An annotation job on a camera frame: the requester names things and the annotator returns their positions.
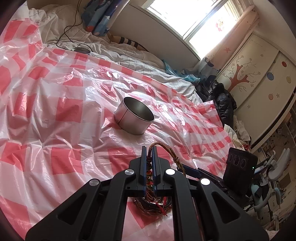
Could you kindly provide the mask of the round metal tin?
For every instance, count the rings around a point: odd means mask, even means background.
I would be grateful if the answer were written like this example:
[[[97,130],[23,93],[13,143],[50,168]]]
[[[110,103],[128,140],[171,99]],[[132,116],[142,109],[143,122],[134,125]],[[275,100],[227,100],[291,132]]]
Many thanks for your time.
[[[154,114],[141,101],[125,97],[114,113],[116,123],[132,135],[142,135],[154,122]]]

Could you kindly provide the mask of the grey desk chair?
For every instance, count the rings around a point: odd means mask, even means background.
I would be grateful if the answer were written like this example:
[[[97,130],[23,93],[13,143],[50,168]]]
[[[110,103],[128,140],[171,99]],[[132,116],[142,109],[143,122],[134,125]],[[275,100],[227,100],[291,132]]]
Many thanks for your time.
[[[272,156],[261,163],[255,169],[254,183],[251,185],[251,192],[254,201],[254,212],[257,214],[259,221],[264,220],[264,207],[269,205],[270,198],[274,197],[276,204],[282,204],[280,188],[277,184],[279,178],[283,175],[284,170],[288,167],[290,159],[290,149],[283,149],[280,157],[275,159],[276,152]]]

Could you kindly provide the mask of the blue plastic bag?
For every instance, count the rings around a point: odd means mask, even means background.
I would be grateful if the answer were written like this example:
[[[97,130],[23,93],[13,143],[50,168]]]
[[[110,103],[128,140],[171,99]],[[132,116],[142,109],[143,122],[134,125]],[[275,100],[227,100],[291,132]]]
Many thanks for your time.
[[[173,68],[171,68],[171,66],[165,60],[163,60],[163,63],[165,65],[165,72],[167,74],[179,77],[179,78],[181,78],[181,79],[183,79],[183,80],[185,80],[187,82],[190,82],[193,85],[198,84],[200,82],[200,78],[196,77],[195,75],[187,74],[187,73],[184,73],[184,72],[180,72],[180,71],[178,71],[176,69],[173,69]]]

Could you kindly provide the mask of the black phone on bed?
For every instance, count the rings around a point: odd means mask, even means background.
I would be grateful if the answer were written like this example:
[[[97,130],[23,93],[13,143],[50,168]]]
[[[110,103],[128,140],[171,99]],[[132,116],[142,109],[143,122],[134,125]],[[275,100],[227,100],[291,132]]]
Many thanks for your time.
[[[72,51],[77,53],[87,54],[87,55],[91,53],[89,49],[83,48],[83,47],[74,47]]]

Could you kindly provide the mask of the pile of clothes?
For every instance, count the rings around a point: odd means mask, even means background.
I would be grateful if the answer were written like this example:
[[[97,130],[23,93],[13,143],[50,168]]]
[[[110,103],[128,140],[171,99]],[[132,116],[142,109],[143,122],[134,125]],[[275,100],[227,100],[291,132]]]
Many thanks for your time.
[[[225,124],[224,130],[227,132],[234,148],[250,152],[251,137],[243,121],[238,120],[236,115],[233,116],[233,127]]]

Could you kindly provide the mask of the striped pillow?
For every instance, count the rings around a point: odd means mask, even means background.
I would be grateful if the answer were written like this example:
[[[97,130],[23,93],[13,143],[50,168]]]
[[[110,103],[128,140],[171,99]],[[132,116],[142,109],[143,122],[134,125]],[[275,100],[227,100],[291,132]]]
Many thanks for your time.
[[[108,36],[110,42],[117,43],[117,44],[131,45],[131,46],[135,47],[137,50],[148,52],[148,50],[144,46],[142,46],[138,42],[135,42],[131,39],[124,38],[121,36],[115,36],[115,35],[112,35],[111,33],[107,33],[107,36]]]

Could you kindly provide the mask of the wardrobe with tree decal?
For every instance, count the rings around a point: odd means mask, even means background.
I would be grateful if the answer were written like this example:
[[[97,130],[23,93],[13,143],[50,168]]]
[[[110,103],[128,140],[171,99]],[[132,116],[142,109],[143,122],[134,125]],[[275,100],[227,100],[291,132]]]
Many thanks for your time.
[[[234,111],[258,145],[282,117],[295,91],[295,64],[272,44],[251,35],[221,71],[222,83],[236,101]]]

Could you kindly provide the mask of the window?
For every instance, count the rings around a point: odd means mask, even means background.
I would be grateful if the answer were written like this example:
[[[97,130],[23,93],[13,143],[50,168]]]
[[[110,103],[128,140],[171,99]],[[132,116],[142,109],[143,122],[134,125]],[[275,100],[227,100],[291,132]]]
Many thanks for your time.
[[[242,1],[146,1],[153,14],[190,44],[203,34],[224,37],[242,15]]]

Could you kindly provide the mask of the pink checkered plastic sheet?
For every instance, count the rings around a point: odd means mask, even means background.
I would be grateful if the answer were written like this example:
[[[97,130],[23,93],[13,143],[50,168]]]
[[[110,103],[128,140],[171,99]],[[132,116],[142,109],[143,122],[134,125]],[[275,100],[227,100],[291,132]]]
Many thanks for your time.
[[[125,97],[154,114],[142,135],[114,119]],[[1,209],[21,237],[91,178],[112,178],[154,142],[219,177],[232,147],[213,103],[195,104],[110,61],[45,47],[33,21],[7,24],[1,34]]]

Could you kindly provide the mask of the black puffy jacket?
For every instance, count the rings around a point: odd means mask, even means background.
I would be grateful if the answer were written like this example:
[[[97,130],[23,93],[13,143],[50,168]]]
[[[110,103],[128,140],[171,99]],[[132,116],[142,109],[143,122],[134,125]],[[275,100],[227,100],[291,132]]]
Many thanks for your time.
[[[196,92],[203,102],[213,101],[222,125],[233,127],[234,111],[237,104],[233,96],[224,85],[217,80],[211,82],[200,81],[196,85]]]

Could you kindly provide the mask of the blue cartoon curtain left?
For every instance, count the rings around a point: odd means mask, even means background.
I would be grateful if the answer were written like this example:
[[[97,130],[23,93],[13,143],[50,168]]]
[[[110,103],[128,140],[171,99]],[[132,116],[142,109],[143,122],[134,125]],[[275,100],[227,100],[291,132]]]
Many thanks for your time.
[[[129,2],[129,0],[90,1],[81,14],[85,30],[95,36],[105,36]]]

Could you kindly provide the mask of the white striped duvet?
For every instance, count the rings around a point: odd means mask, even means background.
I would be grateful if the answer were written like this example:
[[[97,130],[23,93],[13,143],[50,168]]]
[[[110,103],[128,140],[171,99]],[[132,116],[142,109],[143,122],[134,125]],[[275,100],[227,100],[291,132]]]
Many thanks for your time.
[[[72,50],[84,47],[93,57],[115,62],[150,77],[185,96],[195,104],[202,103],[193,84],[167,74],[161,59],[150,52],[127,44],[110,42],[108,37],[96,37],[84,30],[80,17],[71,5],[47,5],[29,9],[29,18],[39,24],[42,41],[48,47]]]

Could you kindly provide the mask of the pink cartoon curtain right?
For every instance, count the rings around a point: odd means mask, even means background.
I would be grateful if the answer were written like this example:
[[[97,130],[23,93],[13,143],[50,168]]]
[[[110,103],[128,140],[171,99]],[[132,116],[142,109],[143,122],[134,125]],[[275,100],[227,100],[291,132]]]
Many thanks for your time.
[[[200,61],[197,70],[199,77],[206,79],[211,75],[217,76],[258,24],[259,14],[255,6],[250,5],[222,41]]]

